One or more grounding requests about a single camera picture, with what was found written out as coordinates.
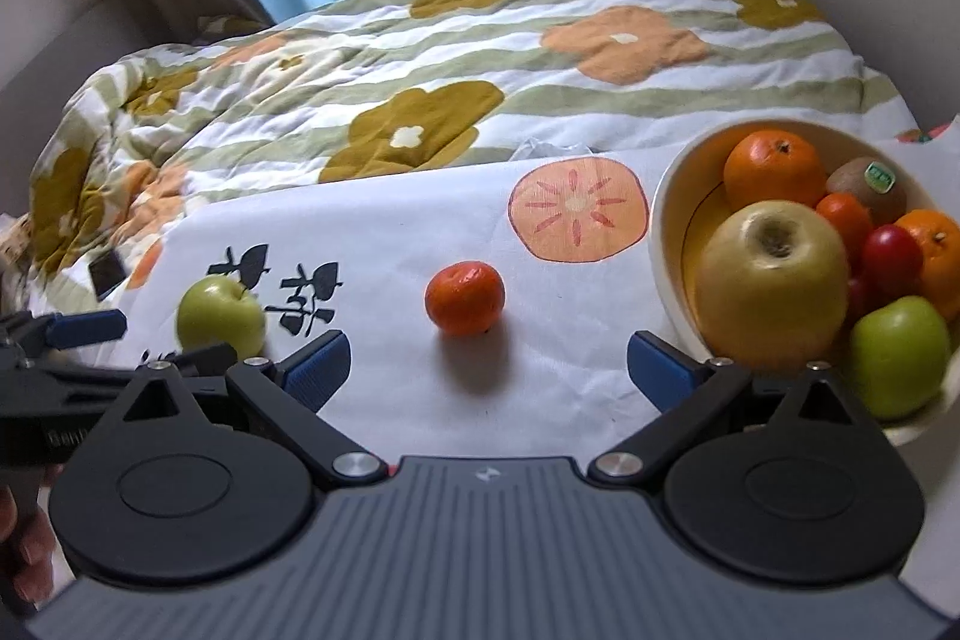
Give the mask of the person's left hand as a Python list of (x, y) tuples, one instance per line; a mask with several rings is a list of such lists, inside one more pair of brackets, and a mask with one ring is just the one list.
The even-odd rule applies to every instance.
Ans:
[(11, 559), (2, 565), (2, 590), (21, 603), (36, 606), (53, 592), (53, 553), (57, 537), (44, 505), (32, 510), (28, 521), (20, 520), (20, 507), (7, 484), (2, 484), (0, 503), (2, 544), (13, 546)]

